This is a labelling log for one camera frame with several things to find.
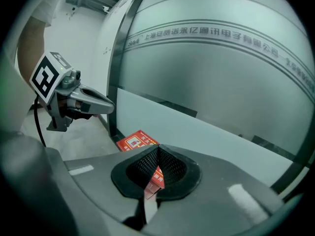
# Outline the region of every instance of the red and white box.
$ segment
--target red and white box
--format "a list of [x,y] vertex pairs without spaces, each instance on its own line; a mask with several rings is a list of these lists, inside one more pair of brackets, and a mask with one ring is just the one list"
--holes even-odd
[[[158,142],[154,140],[152,137],[148,136],[142,130],[139,130],[126,138],[116,142],[117,146],[121,149],[121,151],[129,151],[134,148],[139,148],[146,145],[154,145]],[[154,172],[153,177],[151,178],[150,182],[148,183],[147,187],[144,190],[144,196],[146,199],[152,197],[157,191],[160,189],[164,189],[164,178],[161,169],[159,166],[157,167],[156,171]]]

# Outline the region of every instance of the cardboard box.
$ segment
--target cardboard box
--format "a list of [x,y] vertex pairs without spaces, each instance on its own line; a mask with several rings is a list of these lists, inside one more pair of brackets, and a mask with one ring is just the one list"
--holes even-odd
[[[117,146],[121,151],[129,151],[134,148],[139,148],[146,145],[158,144],[156,140],[148,136],[142,130],[139,130],[126,138],[116,142]],[[152,179],[148,183],[147,187],[144,190],[144,196],[146,199],[152,197],[157,191],[161,188],[164,189],[164,178],[161,169],[157,167]]]

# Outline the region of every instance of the black cable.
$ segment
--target black cable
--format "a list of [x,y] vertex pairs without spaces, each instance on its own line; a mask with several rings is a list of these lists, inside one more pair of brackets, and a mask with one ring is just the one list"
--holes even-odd
[[41,130],[40,130],[39,121],[38,121],[37,105],[38,105],[39,95],[38,94],[36,94],[36,95],[37,95],[36,100],[34,102],[34,119],[35,119],[35,124],[36,124],[36,128],[37,128],[41,143],[46,147],[43,135],[42,135]]

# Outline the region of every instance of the robotic arm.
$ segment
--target robotic arm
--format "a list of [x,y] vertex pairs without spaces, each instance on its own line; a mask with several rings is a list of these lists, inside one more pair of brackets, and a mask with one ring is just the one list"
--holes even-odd
[[43,54],[30,84],[52,118],[47,130],[66,132],[74,119],[110,114],[115,109],[115,104],[103,94],[81,84],[81,72],[74,70],[59,53]]

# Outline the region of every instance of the gray floor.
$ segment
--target gray floor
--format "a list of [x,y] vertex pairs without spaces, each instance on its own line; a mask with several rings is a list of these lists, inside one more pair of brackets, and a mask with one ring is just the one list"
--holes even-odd
[[[46,130],[51,118],[44,109],[38,110],[38,119],[46,146],[57,149],[63,161],[119,152],[98,118],[74,120],[66,132]],[[26,116],[21,132],[40,140],[33,111]]]

